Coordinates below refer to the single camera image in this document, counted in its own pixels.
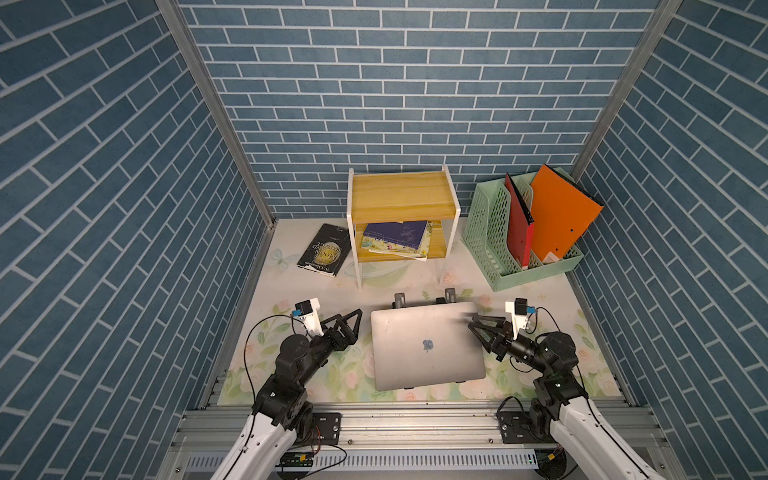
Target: stack of books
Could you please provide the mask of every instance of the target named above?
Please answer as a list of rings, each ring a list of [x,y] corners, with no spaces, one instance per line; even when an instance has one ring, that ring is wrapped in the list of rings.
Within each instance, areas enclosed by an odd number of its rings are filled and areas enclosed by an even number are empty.
[[[382,255],[427,260],[432,222],[369,223],[362,233],[362,248]]]

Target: green plastic file organizer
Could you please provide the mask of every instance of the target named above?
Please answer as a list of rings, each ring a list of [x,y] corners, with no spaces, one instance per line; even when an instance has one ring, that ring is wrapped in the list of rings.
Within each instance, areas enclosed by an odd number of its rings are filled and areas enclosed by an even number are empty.
[[[557,168],[566,177],[561,168]],[[515,183],[530,184],[536,173],[513,177]],[[469,208],[469,218],[462,239],[475,258],[480,270],[494,292],[506,290],[523,283],[541,280],[548,276],[570,272],[584,254],[575,245],[565,254],[563,260],[544,265],[531,252],[528,268],[523,270],[507,249],[507,228],[509,226],[510,193],[504,186],[504,179],[482,182],[475,187],[475,196]]]

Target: blue brick wall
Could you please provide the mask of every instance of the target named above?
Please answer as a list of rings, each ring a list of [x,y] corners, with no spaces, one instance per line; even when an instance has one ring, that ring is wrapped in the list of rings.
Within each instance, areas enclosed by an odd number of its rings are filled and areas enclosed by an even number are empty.
[[[476,181],[570,166],[657,0],[181,0],[278,217],[350,167]]]
[[[263,222],[153,0],[0,2],[0,478],[145,478]]]
[[[768,478],[767,28],[685,0],[583,177],[578,278],[690,478]]]

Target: laptop lid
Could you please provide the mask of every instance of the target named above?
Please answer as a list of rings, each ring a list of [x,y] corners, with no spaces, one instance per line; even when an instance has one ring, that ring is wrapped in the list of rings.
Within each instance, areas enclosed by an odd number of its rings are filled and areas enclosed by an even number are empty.
[[[371,312],[379,391],[485,377],[483,348],[467,325],[475,302]]]

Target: book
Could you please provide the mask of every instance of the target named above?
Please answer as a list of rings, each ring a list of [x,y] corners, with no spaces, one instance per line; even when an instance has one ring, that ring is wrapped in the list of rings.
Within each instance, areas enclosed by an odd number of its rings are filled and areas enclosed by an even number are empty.
[[[364,237],[384,240],[388,243],[418,249],[424,237],[427,220],[416,222],[369,223],[362,233]]]
[[[321,275],[336,276],[351,249],[349,230],[324,223],[297,265]]]
[[[381,253],[382,255],[396,255],[398,257],[413,258],[416,260],[427,260],[429,253],[429,244],[432,242],[432,222],[427,222],[418,248],[405,247],[397,243],[391,243],[376,238],[362,236],[361,247],[369,252]]]
[[[534,221],[528,205],[525,204],[515,182],[507,174],[504,185],[512,196],[509,207],[509,227],[507,229],[507,248],[523,270],[528,269],[531,259]]]

